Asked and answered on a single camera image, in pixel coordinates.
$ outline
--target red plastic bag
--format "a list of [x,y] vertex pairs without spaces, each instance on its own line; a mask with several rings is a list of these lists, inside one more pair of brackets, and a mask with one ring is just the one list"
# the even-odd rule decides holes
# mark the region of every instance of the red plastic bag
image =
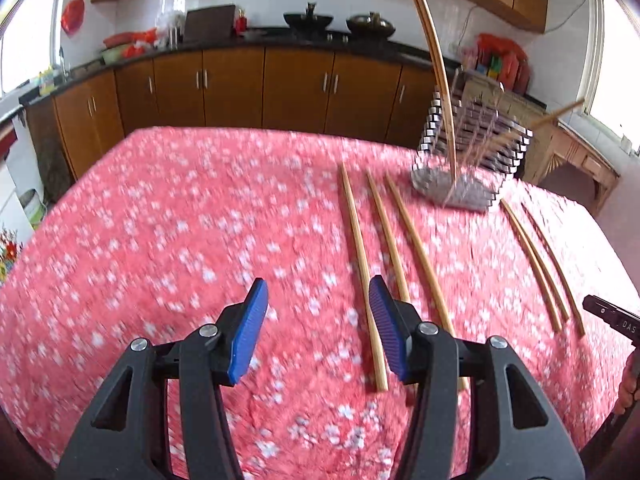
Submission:
[[62,12],[60,25],[68,37],[73,36],[84,22],[84,0],[71,0]]

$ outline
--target floral tablecloth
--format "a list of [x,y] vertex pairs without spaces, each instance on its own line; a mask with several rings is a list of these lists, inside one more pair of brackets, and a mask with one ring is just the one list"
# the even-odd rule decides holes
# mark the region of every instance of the floral tablecloth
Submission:
[[[382,273],[395,290],[366,169],[378,182],[423,319],[437,314],[383,185],[387,171],[433,261],[458,336],[505,336],[583,446],[612,407],[628,341],[586,312],[585,338],[572,320],[554,335],[505,214],[434,208],[410,185],[412,157],[402,148],[292,132],[136,132],[58,203],[0,291],[6,412],[55,465],[132,339],[183,338],[244,298],[260,276],[270,307],[255,355],[241,384],[223,394],[245,477],[388,478],[411,399],[392,375],[387,393],[374,391],[338,171],[344,161],[372,275]],[[638,309],[635,288],[584,208],[519,183],[509,200],[531,233],[520,202],[544,219],[578,302],[591,293]],[[459,407],[455,472],[466,456],[467,394]],[[169,414],[175,472],[185,476],[173,387]]]

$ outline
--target bottle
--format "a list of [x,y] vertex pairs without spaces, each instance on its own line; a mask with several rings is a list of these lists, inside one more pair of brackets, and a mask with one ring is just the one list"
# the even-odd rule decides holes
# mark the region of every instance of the bottle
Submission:
[[246,16],[244,15],[244,9],[239,9],[238,17],[236,18],[236,21],[234,23],[234,29],[236,30],[236,34],[242,34],[243,32],[246,32],[246,26],[247,26],[247,20],[246,20]]

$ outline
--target window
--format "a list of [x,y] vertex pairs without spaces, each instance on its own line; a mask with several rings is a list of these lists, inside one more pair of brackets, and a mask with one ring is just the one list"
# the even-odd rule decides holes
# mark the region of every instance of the window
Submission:
[[620,139],[640,146],[640,34],[635,19],[617,0],[591,0],[590,41],[583,75],[585,113]]
[[5,94],[55,62],[51,38],[57,0],[24,0],[0,44],[0,84]]

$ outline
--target plastic container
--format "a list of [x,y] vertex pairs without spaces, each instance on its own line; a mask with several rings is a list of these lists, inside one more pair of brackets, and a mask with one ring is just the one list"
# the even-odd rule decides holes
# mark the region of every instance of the plastic container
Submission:
[[121,60],[124,54],[124,51],[127,50],[128,47],[129,47],[129,43],[118,45],[113,48],[108,48],[107,50],[103,50],[101,54],[102,54],[102,59],[104,60],[104,63],[108,65],[108,64],[116,63],[119,60]]

